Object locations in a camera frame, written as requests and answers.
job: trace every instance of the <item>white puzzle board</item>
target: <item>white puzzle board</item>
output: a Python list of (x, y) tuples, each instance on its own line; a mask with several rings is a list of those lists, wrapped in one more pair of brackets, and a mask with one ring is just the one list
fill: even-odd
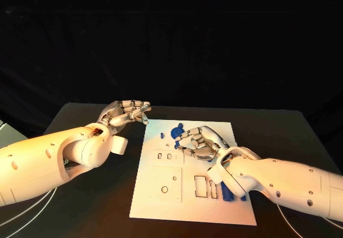
[[(172, 148), (170, 131), (178, 123), (183, 124), (184, 131), (203, 125), (208, 126), (227, 144), (237, 146), (229, 122), (149, 119), (129, 217), (255, 226), (249, 195), (245, 202), (236, 196), (234, 201), (226, 202), (217, 184), (217, 199), (210, 198), (210, 179), (206, 172), (214, 160), (210, 163), (196, 160)], [(190, 137), (180, 141), (180, 145), (193, 148)], [(194, 196), (194, 176), (206, 176), (207, 197)]]

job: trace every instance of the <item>robotic hand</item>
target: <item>robotic hand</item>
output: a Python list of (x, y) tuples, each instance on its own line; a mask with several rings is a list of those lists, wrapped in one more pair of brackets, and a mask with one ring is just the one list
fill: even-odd
[(0, 206), (27, 200), (98, 167), (109, 152), (123, 154), (125, 124), (148, 124), (149, 102), (115, 101), (96, 123), (20, 141), (0, 149)]
[(178, 150), (198, 160), (216, 158), (207, 175), (236, 196), (256, 190), (275, 204), (343, 222), (343, 176), (295, 162), (260, 159), (247, 148), (229, 147), (206, 126), (184, 132), (175, 141), (190, 135), (194, 149), (178, 146)]

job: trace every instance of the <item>black curtain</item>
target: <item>black curtain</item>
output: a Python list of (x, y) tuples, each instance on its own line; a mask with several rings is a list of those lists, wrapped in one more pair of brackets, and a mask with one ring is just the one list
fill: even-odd
[(0, 119), (33, 137), (67, 102), (298, 110), (341, 168), (338, 34), (318, 7), (4, 2)]

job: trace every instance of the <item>black fabric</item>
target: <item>black fabric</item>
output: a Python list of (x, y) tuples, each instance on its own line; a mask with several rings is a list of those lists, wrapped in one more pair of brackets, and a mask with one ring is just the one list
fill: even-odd
[(0, 119), (33, 137), (67, 102), (298, 110), (343, 168), (338, 21), (318, 7), (5, 1)]
[[(103, 107), (95, 104), (66, 104), (46, 133), (86, 125), (96, 120)], [(262, 158), (291, 160), (338, 173), (311, 127), (296, 111), (155, 106), (147, 116), (151, 119), (229, 121), (237, 145), (252, 149)], [(125, 154), (109, 154), (98, 168), (57, 188), (44, 211), (12, 237), (220, 238), (229, 235), (240, 238), (296, 238), (275, 204), (256, 191), (250, 192), (256, 226), (128, 218), (144, 131), (141, 123), (126, 124), (119, 133), (128, 139)], [(1, 207), (0, 223), (37, 199)], [(0, 227), (0, 234), (10, 235), (31, 219), (41, 206)], [(341, 230), (322, 218), (286, 208), (282, 208), (282, 212), (302, 237), (341, 237)]]

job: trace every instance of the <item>blue object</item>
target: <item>blue object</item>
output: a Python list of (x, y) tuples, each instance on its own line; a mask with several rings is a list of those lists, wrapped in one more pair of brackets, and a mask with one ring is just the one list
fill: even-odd
[(178, 141), (175, 141), (175, 142), (174, 142), (174, 146), (172, 146), (172, 147), (174, 147), (174, 149), (177, 149), (177, 146), (178, 146), (178, 145), (180, 145), (180, 142), (178, 142)]
[(178, 123), (178, 126), (171, 129), (170, 136), (172, 137), (172, 139), (175, 139), (184, 133), (184, 130), (181, 128), (183, 124)]
[(226, 202), (232, 202), (233, 199), (233, 193), (230, 192), (229, 188), (226, 187), (224, 183), (220, 182), (220, 186), (221, 186), (221, 193), (223, 193), (223, 200)]

